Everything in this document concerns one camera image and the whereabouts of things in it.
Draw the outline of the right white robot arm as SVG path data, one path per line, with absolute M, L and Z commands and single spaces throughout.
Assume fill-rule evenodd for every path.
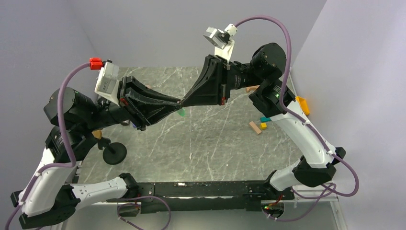
M 335 148 L 315 135 L 293 92 L 282 87 L 280 77 L 285 64 L 285 52 L 276 43 L 261 46 L 246 64 L 227 63 L 219 56 L 208 55 L 198 80 L 181 100 L 183 107 L 224 105 L 232 90 L 255 87 L 249 96 L 253 105 L 284 130 L 302 152 L 297 162 L 267 178 L 264 193 L 270 199 L 297 184 L 316 187 L 331 181 L 338 161 L 328 151 L 345 155 L 343 148 Z

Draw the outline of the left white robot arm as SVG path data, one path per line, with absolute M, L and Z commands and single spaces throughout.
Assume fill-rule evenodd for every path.
M 145 130 L 179 110 L 178 98 L 148 88 L 134 77 L 118 80 L 99 77 L 95 92 L 103 102 L 94 103 L 86 95 L 63 86 L 54 92 L 44 111 L 53 124 L 41 161 L 28 185 L 11 198 L 21 211 L 22 229 L 37 229 L 59 224 L 77 210 L 111 199 L 132 201 L 139 196 L 133 176 L 122 173 L 97 184 L 75 185 L 68 182 L 78 165 L 95 146 L 103 148 L 108 164 L 118 164 L 125 155 L 119 143 L 102 144 L 94 132 L 130 120 Z

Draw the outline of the green key tag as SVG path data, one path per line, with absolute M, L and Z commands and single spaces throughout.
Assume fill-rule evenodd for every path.
M 184 108 L 178 110 L 177 113 L 178 113 L 180 116 L 185 116 L 185 110 L 184 110 Z

